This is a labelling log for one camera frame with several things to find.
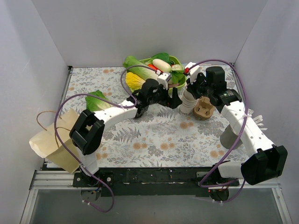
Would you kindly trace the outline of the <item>stack of white paper cups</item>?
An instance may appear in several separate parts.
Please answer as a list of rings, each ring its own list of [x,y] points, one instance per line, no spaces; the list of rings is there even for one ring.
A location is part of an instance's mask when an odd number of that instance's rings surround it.
[[[193,95],[187,90],[183,91],[182,95],[182,104],[179,106],[180,113],[183,115],[188,115],[192,112],[193,108],[197,104],[197,99],[193,97]]]

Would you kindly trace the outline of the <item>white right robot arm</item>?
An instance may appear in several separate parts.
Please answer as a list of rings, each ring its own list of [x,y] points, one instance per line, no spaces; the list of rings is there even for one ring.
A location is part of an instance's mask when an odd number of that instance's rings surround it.
[[[211,174],[212,182],[222,185],[229,178],[244,179],[255,185],[281,176],[288,152],[284,146],[276,146],[261,131],[245,109],[241,96],[234,89],[227,88],[225,71],[220,66],[206,68],[202,73],[199,66],[189,63],[185,73],[186,91],[195,99],[208,97],[218,112],[229,122],[234,134],[240,134],[240,141],[247,151],[244,162],[224,161]]]

